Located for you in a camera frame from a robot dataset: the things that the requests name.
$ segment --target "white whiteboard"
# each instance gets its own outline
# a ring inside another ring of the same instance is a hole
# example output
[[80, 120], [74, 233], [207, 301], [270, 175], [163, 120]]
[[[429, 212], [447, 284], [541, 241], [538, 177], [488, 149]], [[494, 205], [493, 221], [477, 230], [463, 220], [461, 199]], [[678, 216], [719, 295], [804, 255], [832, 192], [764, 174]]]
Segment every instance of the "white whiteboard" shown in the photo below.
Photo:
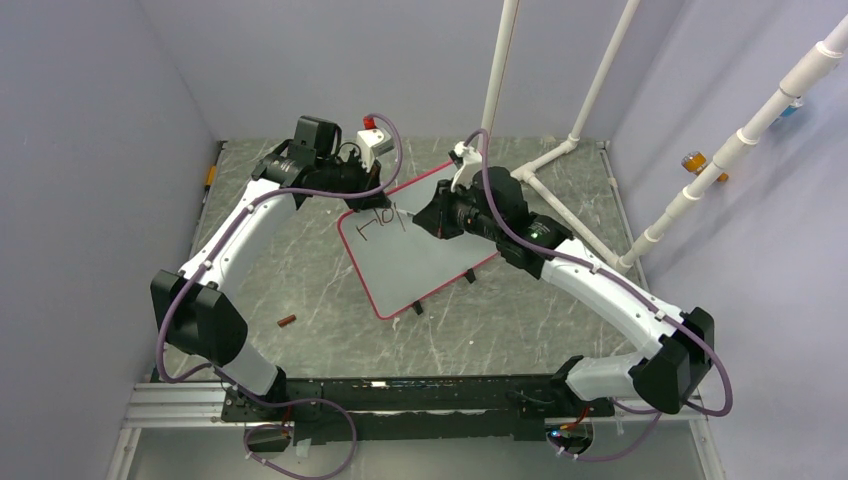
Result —
[[455, 173], [447, 162], [388, 192], [392, 208], [339, 218], [339, 235], [379, 318], [394, 317], [497, 253], [490, 240], [468, 234], [440, 240], [412, 223], [409, 213], [424, 208], [436, 183]]

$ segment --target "white wall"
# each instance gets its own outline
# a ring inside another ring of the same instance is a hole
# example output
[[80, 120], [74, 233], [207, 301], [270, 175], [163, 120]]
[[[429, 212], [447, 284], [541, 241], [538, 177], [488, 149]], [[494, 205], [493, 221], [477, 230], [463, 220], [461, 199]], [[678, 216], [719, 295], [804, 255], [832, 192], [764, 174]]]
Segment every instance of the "white wall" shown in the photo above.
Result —
[[[480, 125], [502, 2], [141, 0], [221, 138], [279, 137], [303, 114], [401, 133]], [[586, 136], [609, 138], [683, 0], [637, 12]], [[498, 135], [571, 129], [625, 0], [521, 2]]]
[[[848, 14], [838, 1], [694, 0], [612, 140], [635, 233]], [[848, 65], [760, 144], [643, 261], [653, 289], [717, 322], [736, 394], [712, 421], [728, 478], [844, 478]], [[715, 374], [709, 404], [721, 402]]]
[[0, 465], [106, 474], [214, 139], [135, 1], [0, 7]]

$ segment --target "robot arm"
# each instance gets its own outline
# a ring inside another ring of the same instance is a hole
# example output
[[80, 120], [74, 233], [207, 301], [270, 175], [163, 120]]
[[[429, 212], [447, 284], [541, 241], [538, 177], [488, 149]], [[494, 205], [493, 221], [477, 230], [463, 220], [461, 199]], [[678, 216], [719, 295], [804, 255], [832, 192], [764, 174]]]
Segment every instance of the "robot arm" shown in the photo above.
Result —
[[[517, 244], [501, 231], [489, 210], [480, 154], [460, 142], [450, 156], [459, 167], [457, 174], [453, 180], [439, 182], [433, 200], [413, 216], [413, 223], [437, 238], [450, 239], [468, 232], [494, 241], [509, 264], [574, 295], [636, 347], [629, 355], [573, 357], [554, 375], [553, 382], [565, 387], [573, 403], [638, 396], [661, 412], [679, 412], [711, 362], [662, 318], [670, 316], [712, 347], [712, 317], [700, 308], [683, 312], [607, 267], [565, 226], [530, 212], [518, 181], [506, 169], [491, 167], [493, 197], [507, 225], [530, 243], [576, 257], [584, 265], [547, 257]], [[658, 311], [649, 310], [637, 295], [650, 299]]]
[[[286, 398], [285, 373], [247, 341], [247, 323], [229, 299], [262, 248], [309, 196], [274, 192], [295, 187], [359, 193], [380, 184], [376, 158], [392, 150], [393, 139], [377, 129], [373, 120], [366, 118], [365, 123], [366, 129], [357, 133], [354, 148], [344, 160], [339, 155], [341, 128], [326, 120], [301, 117], [294, 138], [259, 162], [238, 205], [197, 255], [176, 274], [162, 270], [154, 277], [151, 292], [160, 329], [180, 290], [193, 282], [173, 314], [168, 343], [207, 359], [266, 401]], [[345, 201], [354, 210], [390, 206], [382, 192]]]

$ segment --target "white pvc pipe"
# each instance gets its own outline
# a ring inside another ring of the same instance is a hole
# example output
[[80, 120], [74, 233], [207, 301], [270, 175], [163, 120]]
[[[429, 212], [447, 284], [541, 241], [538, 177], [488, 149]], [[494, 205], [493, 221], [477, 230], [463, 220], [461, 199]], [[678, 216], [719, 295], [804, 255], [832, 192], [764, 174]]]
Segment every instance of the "white pvc pipe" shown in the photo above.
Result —
[[589, 230], [589, 227], [581, 222], [580, 219], [577, 218], [577, 215], [574, 215], [568, 207], [563, 205], [556, 195], [548, 190], [547, 187], [539, 181], [539, 179], [535, 176], [530, 176], [527, 179], [527, 185], [530, 185], [533, 190], [536, 190], [536, 192], [538, 192], [539, 195], [541, 195], [542, 198], [548, 202], [554, 210], [562, 216], [562, 218], [565, 219], [565, 223], [571, 228], [571, 230], [582, 238], [584, 242], [588, 243], [589, 246], [592, 247], [592, 249], [595, 250], [608, 265], [616, 264], [618, 261], [618, 255], [610, 250], [597, 235]]
[[737, 130], [713, 155], [713, 160], [689, 185], [668, 204], [665, 212], [633, 242], [630, 251], [615, 264], [619, 272], [627, 271], [640, 256], [650, 252], [665, 232], [684, 213], [701, 199], [706, 189], [718, 177], [745, 157], [756, 146], [760, 136], [796, 98], [830, 73], [848, 49], [848, 16], [827, 38], [807, 52], [780, 81], [780, 88], [754, 114], [745, 126]]
[[489, 88], [486, 90], [486, 104], [483, 106], [482, 127], [490, 134], [495, 123], [495, 112], [498, 109], [498, 99], [501, 95], [506, 60], [509, 56], [509, 45], [512, 43], [512, 32], [515, 29], [515, 16], [518, 14], [519, 0], [504, 0], [501, 12], [501, 23], [498, 27], [498, 39], [495, 42], [495, 56], [492, 59], [492, 71], [489, 73]]
[[633, 20], [633, 14], [636, 13], [636, 7], [639, 6], [640, 1], [627, 0], [627, 5], [624, 6], [621, 18], [618, 19], [618, 25], [615, 26], [615, 31], [612, 32], [612, 38], [609, 45], [607, 45], [607, 50], [604, 52], [604, 58], [601, 59], [598, 71], [595, 72], [592, 86], [589, 87], [589, 93], [586, 94], [586, 99], [583, 100], [583, 106], [580, 108], [580, 113], [577, 114], [577, 121], [574, 122], [574, 128], [571, 129], [571, 135], [569, 137], [580, 139], [580, 133], [583, 131], [586, 119], [589, 118], [589, 112], [592, 111], [595, 100], [598, 98], [598, 93], [600, 93], [601, 87], [604, 86], [604, 80], [607, 78], [612, 61], [615, 60], [615, 55], [618, 53], [618, 48], [624, 40], [624, 34], [627, 33], [627, 28]]
[[831, 52], [844, 52], [848, 50], [848, 15], [824, 39], [824, 45]]
[[609, 69], [612, 66], [613, 60], [615, 60], [615, 56], [618, 54], [618, 49], [621, 47], [621, 43], [624, 41], [624, 34], [627, 33], [627, 29], [630, 27], [630, 22], [633, 21], [633, 15], [636, 13], [636, 7], [639, 6], [640, 1], [641, 0], [627, 0], [627, 4], [624, 6], [624, 11], [621, 12], [621, 17], [618, 19], [618, 24], [615, 26], [615, 31], [612, 33], [610, 43], [607, 45], [603, 58], [601, 58], [601, 64], [598, 65], [598, 70], [595, 72], [595, 78], [592, 79], [592, 85], [589, 87], [589, 92], [583, 100], [583, 106], [580, 107], [580, 113], [577, 114], [577, 120], [574, 122], [574, 127], [571, 129], [571, 133], [568, 134], [568, 139], [554, 150], [551, 150], [536, 160], [527, 162], [513, 170], [513, 178], [523, 181], [525, 177], [532, 175], [542, 166], [547, 165], [561, 155], [568, 154], [577, 147], [577, 142], [580, 141], [580, 133], [583, 131], [583, 126], [586, 125], [589, 113], [595, 106], [595, 100], [598, 99], [601, 87], [604, 86], [604, 81], [607, 78]]

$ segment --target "purple cable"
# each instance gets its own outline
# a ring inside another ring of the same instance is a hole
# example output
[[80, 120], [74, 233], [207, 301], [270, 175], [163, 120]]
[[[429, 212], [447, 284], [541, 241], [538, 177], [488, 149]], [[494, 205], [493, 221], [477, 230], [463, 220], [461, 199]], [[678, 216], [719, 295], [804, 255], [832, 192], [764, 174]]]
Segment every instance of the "purple cable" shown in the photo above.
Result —
[[[500, 212], [498, 211], [497, 205], [495, 204], [495, 199], [492, 196], [492, 185], [489, 180], [489, 132], [487, 132], [484, 128], [478, 128], [471, 135], [468, 136], [468, 138], [465, 140], [465, 145], [469, 145], [477, 136], [482, 137], [481, 148], [479, 150], [480, 155], [483, 157], [481, 167], [483, 172], [483, 191], [486, 194], [486, 202], [489, 204], [489, 209], [492, 211], [492, 216], [495, 218], [495, 221], [497, 222], [498, 226], [501, 227], [501, 230], [503, 230], [503, 232], [517, 244], [528, 248], [534, 252], [556, 258], [562, 258], [563, 260], [576, 263], [589, 269], [593, 268], [594, 265], [592, 264], [592, 262], [589, 262], [579, 257], [575, 257], [573, 255], [568, 255], [566, 253], [557, 252], [556, 250], [551, 250], [548, 248], [540, 247], [538, 245], [534, 245], [528, 242], [527, 240], [524, 240], [523, 238], [519, 237], [518, 234], [516, 234], [512, 231], [512, 229], [509, 228], [509, 225], [506, 224]], [[629, 282], [626, 282], [619, 278], [618, 275], [615, 275], [614, 273], [604, 268], [598, 269], [597, 273], [603, 275], [619, 287], [626, 290], [634, 298], [636, 298], [636, 300], [645, 305], [645, 307], [651, 313], [657, 313], [659, 311], [659, 308], [656, 305], [654, 305], [649, 299], [645, 298], [644, 295], [639, 293], [639, 291], [636, 290], [632, 285], [630, 285]], [[680, 324], [680, 322], [678, 322], [677, 320], [669, 317], [668, 315], [664, 315], [662, 320], [682, 332], [684, 335], [686, 335], [686, 337], [692, 340], [692, 342], [694, 342], [707, 354], [708, 357], [710, 357], [710, 360], [715, 365], [716, 370], [718, 371], [718, 374], [721, 377], [721, 383], [724, 387], [724, 406], [719, 410], [709, 410], [706, 408], [702, 408], [698, 405], [693, 404], [692, 402], [689, 402], [688, 400], [686, 401], [686, 405], [705, 415], [712, 415], [715, 417], [723, 417], [730, 413], [730, 410], [733, 408], [733, 390], [730, 386], [730, 377], [727, 374], [727, 369], [724, 367], [724, 364], [721, 362], [721, 359], [718, 358], [718, 355], [716, 355], [715, 351], [710, 348], [710, 346], [707, 345], [706, 342], [704, 342], [692, 330]]]
[[292, 478], [296, 478], [297, 480], [327, 480], [329, 478], [332, 478], [332, 477], [335, 477], [336, 475], [338, 475], [342, 470], [344, 470], [345, 468], [348, 467], [348, 465], [350, 465], [350, 462], [353, 461], [353, 455], [356, 453], [356, 424], [353, 423], [353, 417], [350, 416], [350, 413], [348, 413], [347, 410], [342, 408], [341, 405], [339, 405], [335, 402], [332, 402], [330, 400], [324, 399], [324, 398], [299, 398], [297, 400], [291, 400], [291, 401], [288, 401], [288, 402], [279, 402], [279, 403], [266, 402], [265, 400], [262, 400], [261, 398], [259, 398], [253, 392], [251, 392], [251, 391], [245, 389], [244, 387], [238, 385], [232, 378], [230, 378], [226, 373], [224, 373], [223, 370], [221, 370], [219, 368], [215, 368], [215, 373], [217, 373], [218, 376], [220, 376], [225, 381], [227, 381], [227, 382], [229, 382], [233, 385], [236, 385], [236, 388], [238, 388], [239, 392], [241, 392], [242, 394], [244, 394], [245, 396], [247, 396], [248, 398], [250, 398], [251, 400], [253, 400], [254, 402], [256, 402], [259, 405], [262, 405], [262, 406], [265, 406], [265, 407], [270, 407], [270, 408], [284, 408], [284, 407], [293, 407], [295, 405], [303, 405], [303, 404], [313, 403], [313, 402], [314, 403], [322, 403], [324, 405], [329, 405], [330, 407], [333, 407], [334, 409], [338, 410], [345, 417], [345, 420], [347, 420], [348, 425], [350, 425], [350, 437], [351, 437], [351, 439], [350, 439], [350, 450], [348, 450], [347, 457], [345, 458], [344, 462], [341, 463], [341, 465], [336, 467], [335, 470], [333, 470], [330, 473], [324, 474], [324, 475], [312, 477], [312, 476], [307, 476], [307, 475], [301, 475], [299, 473], [294, 473], [292, 471], [286, 470], [285, 468], [283, 468], [283, 467], [281, 467], [281, 466], [279, 466], [279, 465], [277, 465], [273, 462], [269, 462], [269, 461], [259, 457], [258, 455], [256, 455], [252, 451], [250, 451], [250, 446], [248, 445], [248, 442], [250, 441], [250, 437], [254, 433], [258, 432], [259, 430], [272, 430], [272, 429], [273, 430], [277, 430], [277, 429], [287, 430], [287, 427], [285, 427], [283, 425], [275, 425], [273, 423], [264, 423], [262, 425], [258, 425], [256, 427], [253, 427], [252, 429], [248, 430], [248, 432], [244, 435], [244, 440], [243, 440], [244, 451], [247, 453], [248, 457], [252, 458], [253, 460], [256, 460], [257, 462], [259, 462], [262, 465], [270, 468], [271, 470], [274, 470], [278, 473], [282, 473], [283, 475], [287, 475], [287, 476], [292, 477]]
[[[297, 193], [297, 194], [303, 194], [303, 195], [314, 195], [316, 197], [329, 197], [329, 198], [339, 198], [339, 199], [343, 199], [343, 200], [353, 200], [353, 199], [357, 199], [357, 198], [368, 197], [370, 195], [374, 195], [376, 193], [379, 193], [379, 192], [382, 192], [383, 190], [385, 190], [389, 185], [392, 184], [392, 182], [395, 181], [398, 174], [400, 173], [401, 164], [403, 163], [403, 142], [401, 141], [400, 133], [398, 133], [397, 128], [395, 127], [394, 123], [392, 123], [392, 121], [389, 120], [388, 117], [386, 117], [385, 115], [382, 115], [380, 113], [370, 113], [370, 114], [367, 115], [367, 117], [379, 118], [380, 120], [385, 122], [386, 125], [388, 125], [389, 130], [391, 130], [391, 132], [392, 132], [392, 137], [394, 138], [394, 142], [395, 142], [395, 149], [397, 151], [397, 158], [395, 159], [395, 168], [394, 168], [394, 170], [392, 170], [392, 174], [389, 176], [388, 180], [386, 180], [385, 182], [383, 182], [379, 186], [372, 188], [371, 190], [368, 190], [368, 191], [365, 191], [365, 192], [360, 192], [360, 193], [333, 193], [333, 192], [323, 192], [323, 191], [320, 191], [320, 190], [311, 190], [311, 189], [308, 189], [308, 188], [281, 188], [279, 190], [274, 190], [273, 192], [268, 192], [264, 195], [260, 195], [259, 197], [256, 197], [249, 204], [251, 209], [255, 209], [260, 204], [262, 204], [263, 202], [265, 202], [266, 200], [268, 200], [270, 198], [277, 197], [277, 196], [280, 196], [280, 195], [287, 195], [287, 194], [290, 194], [290, 193]], [[230, 225], [227, 227], [227, 229], [224, 230], [224, 233], [221, 234], [221, 238], [218, 240], [218, 242], [210, 249], [209, 255], [207, 255], [205, 262], [212, 262], [218, 256], [218, 254], [221, 253], [221, 250], [224, 249], [224, 246], [226, 245], [227, 241], [230, 239], [230, 237], [233, 236], [235, 231], [238, 229], [239, 225], [241, 225], [241, 222], [244, 221], [244, 219], [248, 215], [250, 215], [250, 210], [248, 209], [248, 207], [245, 207], [244, 209], [242, 209], [242, 211], [240, 211], [238, 213], [238, 215], [235, 217], [235, 219], [233, 219], [233, 222], [230, 223]], [[156, 369], [159, 371], [159, 377], [162, 380], [164, 380], [166, 383], [182, 382], [185, 379], [187, 379], [188, 377], [190, 377], [190, 376], [194, 375], [195, 373], [203, 370], [204, 368], [208, 368], [208, 367], [212, 366], [211, 363], [207, 362], [207, 363], [198, 365], [198, 366], [196, 366], [196, 367], [188, 370], [187, 372], [180, 374], [176, 377], [170, 376], [168, 374], [167, 370], [165, 370], [165, 341], [166, 341], [166, 338], [168, 336], [167, 335], [168, 329], [171, 326], [171, 322], [174, 320], [174, 313], [176, 312], [177, 308], [179, 308], [180, 303], [182, 303], [182, 301], [183, 301], [183, 299], [185, 299], [186, 295], [188, 295], [188, 291], [191, 288], [191, 286], [194, 285], [195, 283], [197, 283], [197, 281], [200, 279], [200, 277], [203, 276], [203, 273], [205, 273], [207, 270], [208, 270], [208, 267], [206, 267], [204, 264], [201, 264], [201, 266], [197, 269], [196, 272], [194, 272], [194, 274], [191, 276], [191, 278], [189, 278], [188, 281], [186, 281], [185, 285], [183, 285], [182, 288], [180, 288], [180, 291], [177, 292], [177, 295], [176, 295], [176, 297], [174, 297], [174, 300], [171, 302], [171, 305], [168, 306], [168, 310], [165, 312], [165, 318], [162, 319], [162, 325], [159, 327], [159, 335], [156, 339]], [[236, 382], [232, 381], [231, 378], [226, 376], [226, 374], [224, 374], [224, 372], [222, 372], [220, 369], [216, 368], [215, 371], [219, 376], [221, 376], [225, 380], [229, 381], [230, 383], [233, 383], [233, 384], [236, 383]], [[264, 461], [263, 459], [257, 457], [256, 455], [253, 455], [252, 453], [250, 454], [251, 458], [259, 461], [263, 465], [265, 465], [265, 466], [267, 466], [267, 467], [269, 467], [273, 470], [276, 470], [277, 472], [280, 472], [284, 475], [288, 475], [290, 477], [296, 478], [298, 480], [326, 480], [326, 479], [338, 474], [339, 472], [341, 472], [342, 470], [347, 468], [348, 465], [350, 465], [350, 462], [353, 459], [353, 454], [354, 454], [354, 452], [356, 452], [356, 426], [353, 423], [353, 418], [351, 418], [350, 414], [348, 414], [347, 411], [345, 411], [344, 408], [342, 408], [341, 406], [339, 406], [336, 403], [333, 403], [329, 400], [324, 400], [322, 398], [307, 398], [307, 399], [301, 399], [301, 400], [294, 400], [294, 401], [291, 401], [291, 402], [274, 404], [274, 403], [265, 402], [264, 400], [262, 400], [258, 396], [256, 396], [253, 392], [247, 391], [243, 387], [239, 387], [239, 391], [241, 391], [242, 393], [247, 395], [251, 400], [255, 401], [256, 403], [258, 403], [260, 405], [265, 405], [267, 407], [273, 407], [273, 408], [287, 407], [287, 406], [290, 406], [290, 405], [298, 405], [298, 404], [306, 403], [306, 402], [317, 402], [317, 403], [323, 403], [325, 405], [329, 405], [329, 406], [335, 408], [336, 410], [338, 410], [339, 412], [341, 412], [342, 415], [345, 416], [348, 423], [350, 424], [350, 429], [351, 429], [351, 434], [352, 434], [351, 435], [352, 436], [352, 441], [351, 441], [352, 443], [351, 443], [351, 447], [350, 447], [350, 453], [348, 454], [344, 463], [342, 463], [337, 469], [333, 470], [331, 473], [328, 473], [327, 475], [322, 475], [322, 476], [319, 476], [319, 477], [307, 477], [307, 476], [303, 476], [303, 475], [298, 475], [298, 474], [293, 473], [293, 472], [289, 472], [289, 471], [283, 469], [282, 467], [274, 465], [273, 463]], [[249, 438], [250, 435], [254, 431], [256, 431], [258, 428], [259, 427], [248, 432], [248, 434], [245, 437], [245, 445], [247, 445], [247, 443], [246, 443], [247, 438]]]
[[[648, 435], [650, 435], [651, 432], [654, 431], [654, 428], [657, 427], [657, 423], [659, 423], [661, 416], [662, 416], [662, 414], [658, 413], [653, 418], [653, 420], [651, 420], [651, 422], [648, 423], [648, 426], [645, 427], [645, 430], [642, 432], [641, 435], [639, 435], [639, 438], [634, 440], [633, 443], [630, 444], [630, 446], [621, 450], [620, 452], [613, 453], [612, 455], [604, 455], [603, 457], [583, 457], [583, 456], [580, 456], [580, 455], [572, 454], [571, 458], [573, 458], [574, 460], [576, 460], [578, 462], [589, 462], [589, 463], [612, 462], [612, 461], [618, 460], [620, 458], [624, 458], [627, 455], [630, 455], [631, 453], [633, 453], [634, 450], [639, 448], [642, 445], [642, 443], [645, 442], [645, 439], [648, 438]], [[548, 440], [548, 443], [552, 447], [554, 447], [554, 450], [556, 450], [557, 453], [559, 453], [559, 447], [556, 444], [554, 444], [554, 442], [551, 441], [550, 437], [547, 437], [547, 440]]]
[[628, 407], [627, 405], [619, 402], [615, 398], [612, 399], [612, 404], [615, 405], [616, 407], [620, 408], [621, 410], [624, 410], [627, 413], [632, 413], [634, 415], [649, 415], [649, 414], [652, 414], [652, 413], [657, 413], [657, 410], [655, 408], [648, 408], [648, 409], [645, 409], [645, 410], [639, 410], [638, 408]]

